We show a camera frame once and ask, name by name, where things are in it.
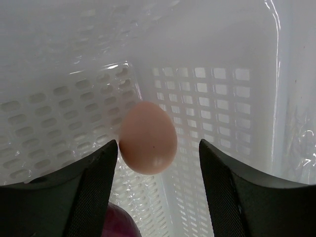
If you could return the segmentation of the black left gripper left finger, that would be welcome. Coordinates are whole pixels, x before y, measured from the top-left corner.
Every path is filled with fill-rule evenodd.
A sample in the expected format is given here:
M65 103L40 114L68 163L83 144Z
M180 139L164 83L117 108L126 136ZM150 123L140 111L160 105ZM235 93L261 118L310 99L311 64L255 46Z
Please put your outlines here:
M118 146L92 154L29 183L0 188L2 237L99 237L112 188Z

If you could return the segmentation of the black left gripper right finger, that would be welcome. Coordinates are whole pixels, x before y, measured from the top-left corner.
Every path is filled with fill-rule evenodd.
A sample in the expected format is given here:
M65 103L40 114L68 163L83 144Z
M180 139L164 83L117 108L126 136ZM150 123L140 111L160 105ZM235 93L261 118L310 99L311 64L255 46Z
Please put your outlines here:
M315 185L259 171L204 139L199 160L216 237L315 236Z

